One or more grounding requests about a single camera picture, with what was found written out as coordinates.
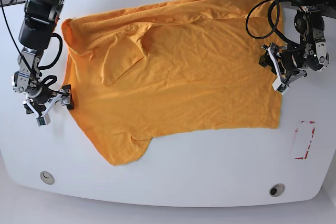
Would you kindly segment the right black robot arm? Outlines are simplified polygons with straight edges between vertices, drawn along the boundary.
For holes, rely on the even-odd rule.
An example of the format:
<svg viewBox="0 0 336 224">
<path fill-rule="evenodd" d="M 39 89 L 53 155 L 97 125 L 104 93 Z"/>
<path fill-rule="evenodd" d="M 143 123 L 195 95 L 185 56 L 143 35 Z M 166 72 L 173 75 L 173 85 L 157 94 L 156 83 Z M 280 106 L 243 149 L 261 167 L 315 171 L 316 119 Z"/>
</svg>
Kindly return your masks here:
<svg viewBox="0 0 336 224">
<path fill-rule="evenodd" d="M 63 42 L 55 28 L 64 6 L 64 0 L 26 0 L 25 17 L 19 33 L 19 42 L 24 46 L 19 51 L 19 70 L 12 77 L 13 90 L 23 93 L 23 102 L 27 114 L 34 114 L 38 125 L 47 125 L 50 121 L 49 110 L 57 103 L 68 110 L 74 109 L 71 85 L 53 90 L 57 77 L 42 77 L 42 71 L 51 69 L 58 62 Z M 48 65 L 40 65 L 44 51 L 48 48 L 51 38 L 57 38 L 59 49 L 55 59 Z"/>
</svg>

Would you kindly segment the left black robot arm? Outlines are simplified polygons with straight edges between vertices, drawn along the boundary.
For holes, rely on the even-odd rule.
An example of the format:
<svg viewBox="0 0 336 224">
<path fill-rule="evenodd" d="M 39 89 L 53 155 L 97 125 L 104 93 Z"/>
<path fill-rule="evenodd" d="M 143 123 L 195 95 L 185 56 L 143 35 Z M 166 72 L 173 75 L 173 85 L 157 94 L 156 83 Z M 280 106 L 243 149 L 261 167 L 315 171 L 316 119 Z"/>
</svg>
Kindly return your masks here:
<svg viewBox="0 0 336 224">
<path fill-rule="evenodd" d="M 267 12 L 271 31 L 262 36 L 266 39 L 276 34 L 286 45 L 278 46 L 272 42 L 263 45 L 265 53 L 259 59 L 262 67 L 271 67 L 277 77 L 272 84 L 274 90 L 284 93 L 295 80 L 307 75 L 306 69 L 321 71 L 329 64 L 329 54 L 324 37 L 322 7 L 335 8 L 335 0 L 269 0 Z M 288 39 L 277 27 L 280 22 L 280 3 L 289 2 L 297 7 L 294 27 L 300 35 L 300 42 Z"/>
</svg>

